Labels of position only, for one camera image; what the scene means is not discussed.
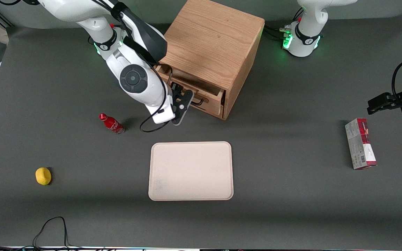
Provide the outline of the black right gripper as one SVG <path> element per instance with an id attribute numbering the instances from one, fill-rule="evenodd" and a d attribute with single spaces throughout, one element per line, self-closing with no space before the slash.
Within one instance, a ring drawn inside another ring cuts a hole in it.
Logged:
<path id="1" fill-rule="evenodd" d="M 177 83 L 171 83 L 171 89 L 173 101 L 172 109 L 174 111 L 172 124 L 178 126 L 183 121 L 183 118 L 193 101 L 194 92 L 192 90 L 186 90 L 183 92 L 183 87 Z"/>

